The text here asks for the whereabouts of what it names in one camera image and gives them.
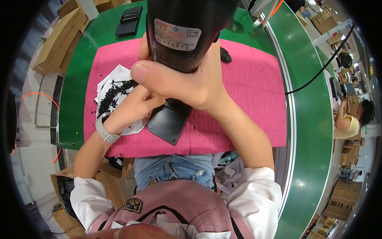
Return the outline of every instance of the black charger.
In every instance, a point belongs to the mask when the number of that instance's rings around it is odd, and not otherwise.
[[[115,35],[119,37],[136,35],[141,14],[142,6],[124,11],[120,19],[120,24],[115,30]]]

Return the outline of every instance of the screwdriver label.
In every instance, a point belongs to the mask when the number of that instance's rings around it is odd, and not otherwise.
[[[202,30],[176,26],[158,18],[154,20],[155,40],[174,50],[191,51],[196,48]]]

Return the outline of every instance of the pink foam pad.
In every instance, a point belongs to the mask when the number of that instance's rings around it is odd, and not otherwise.
[[[140,39],[100,47],[87,83],[84,109],[84,139],[96,130],[97,84],[118,64],[131,69],[138,60]],[[261,127],[273,147],[285,146],[287,112],[284,86],[278,60],[261,50],[220,40],[232,62],[222,63],[223,83],[232,99]],[[234,150],[218,122],[206,112],[193,109],[174,146],[148,131],[122,136],[107,156],[145,157],[161,154],[206,154]]]

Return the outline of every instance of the smartwatch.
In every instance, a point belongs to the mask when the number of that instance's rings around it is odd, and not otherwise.
[[[111,115],[110,112],[103,113],[98,119],[95,121],[95,128],[97,129],[97,132],[101,135],[103,140],[107,143],[114,143],[119,139],[122,135],[120,133],[119,135],[109,133],[106,131],[104,127],[105,120]]]

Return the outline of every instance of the screwdriver power cord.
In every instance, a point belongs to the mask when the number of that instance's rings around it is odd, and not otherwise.
[[[342,41],[341,45],[337,48],[337,50],[335,51],[335,53],[332,55],[332,57],[329,59],[329,61],[325,64],[325,66],[323,66],[321,68],[321,70],[310,80],[308,81],[306,84],[304,84],[303,86],[301,86],[300,88],[298,89],[295,89],[294,91],[290,91],[290,92],[286,92],[285,94],[288,95],[288,94],[292,94],[292,93],[295,93],[299,90],[302,90],[304,89],[305,87],[307,87],[310,83],[312,83],[323,71],[324,69],[330,64],[330,62],[335,58],[335,56],[337,55],[337,53],[340,51],[340,49],[342,48],[342,46],[345,44],[345,42],[348,40],[348,38],[350,37],[351,33],[353,32],[353,29],[354,29],[354,24],[351,26],[351,29],[348,33],[348,35],[345,37],[345,39]]]

